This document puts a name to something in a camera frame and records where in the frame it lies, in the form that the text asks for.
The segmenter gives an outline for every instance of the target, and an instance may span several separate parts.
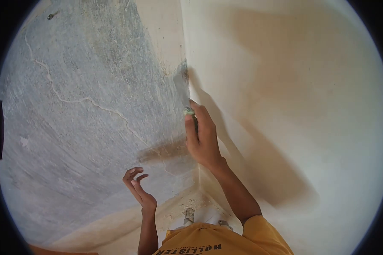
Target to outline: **yellow t-shirt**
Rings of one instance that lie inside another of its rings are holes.
[[[262,216],[249,218],[243,235],[218,225],[193,223],[168,231],[155,255],[293,255],[276,229]]]

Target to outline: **hand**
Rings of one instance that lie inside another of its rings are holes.
[[[144,174],[139,176],[136,180],[133,179],[138,173],[142,172],[142,167],[134,167],[132,169],[129,169],[128,171],[126,171],[125,176],[122,178],[122,181],[123,183],[125,183],[125,185],[131,191],[132,195],[136,198],[136,200],[138,200],[138,202],[142,206],[142,213],[155,215],[158,202],[152,195],[146,193],[140,185],[140,180],[142,180],[145,177],[148,177],[149,175]]]
[[[204,106],[190,100],[190,107],[194,110],[199,122],[199,135],[196,134],[192,116],[186,115],[184,125],[186,128],[187,149],[197,163],[211,169],[224,160],[220,155],[219,143],[217,142],[216,125]]]

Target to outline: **shirt sleeve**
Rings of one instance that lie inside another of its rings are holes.
[[[278,231],[263,216],[253,216],[244,224],[243,237],[257,244],[270,255],[293,255]]]

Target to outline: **scraper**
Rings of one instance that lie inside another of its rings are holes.
[[[180,99],[182,101],[182,104],[184,106],[183,109],[183,114],[186,115],[191,115],[194,120],[194,126],[196,128],[196,134],[199,133],[199,126],[197,122],[197,118],[194,115],[194,110],[190,107],[190,99],[187,96],[186,90],[189,88],[188,85],[184,82],[185,79],[188,79],[188,74],[187,74],[187,67],[185,64],[180,64],[176,68],[176,73],[173,76],[173,83],[176,86],[177,94],[180,96]]]

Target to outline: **crack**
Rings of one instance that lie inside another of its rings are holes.
[[[46,64],[44,64],[44,63],[42,63],[42,62],[40,62],[40,61],[38,61],[38,60],[36,60],[36,59],[34,58],[34,56],[33,56],[33,51],[32,51],[32,49],[31,49],[31,46],[30,46],[29,42],[27,41],[27,32],[24,34],[24,40],[25,40],[25,42],[26,42],[27,47],[28,47],[29,50],[30,50],[31,61],[35,62],[36,64],[38,64],[38,65],[40,65],[40,66],[42,66],[42,67],[44,67],[44,68],[47,70],[47,79],[50,81],[51,89],[53,90],[53,92],[56,94],[57,98],[58,98],[60,101],[65,102],[65,103],[77,104],[77,103],[81,103],[81,102],[83,102],[83,101],[85,101],[85,100],[88,100],[93,106],[96,106],[96,107],[98,107],[99,109],[102,109],[102,110],[105,110],[105,111],[108,111],[108,112],[110,112],[110,113],[114,113],[114,114],[118,115],[121,119],[123,119],[123,120],[125,121],[125,123],[126,123],[126,128],[127,128],[129,131],[131,131],[133,135],[135,135],[135,136],[136,136],[136,137],[137,137],[137,138],[138,138],[144,145],[146,145],[150,150],[156,152],[156,153],[158,154],[158,156],[159,156],[160,158],[162,158],[161,154],[160,154],[157,150],[154,150],[151,146],[149,146],[149,145],[146,143],[146,141],[144,141],[142,138],[140,138],[140,136],[136,133],[135,130],[133,130],[133,129],[131,129],[131,128],[129,127],[129,121],[128,121],[128,119],[125,118],[125,116],[124,116],[122,113],[120,113],[119,111],[114,110],[114,109],[104,108],[104,107],[102,107],[101,105],[98,105],[97,103],[95,103],[94,99],[92,99],[91,97],[84,97],[84,98],[82,98],[82,99],[73,100],[73,101],[68,101],[68,100],[65,100],[65,99],[61,98],[61,96],[59,95],[59,93],[58,93],[58,92],[56,91],[56,89],[54,88],[54,81],[53,81],[53,79],[52,79],[52,77],[51,77],[51,74],[50,74],[50,68],[48,67],[48,65],[46,65]],[[167,172],[168,174],[174,176],[173,173],[170,173],[170,172],[167,171],[167,166],[166,166],[166,163],[165,163],[165,161],[164,161],[163,159],[162,159],[162,162],[163,162],[163,165],[164,165],[164,171]]]

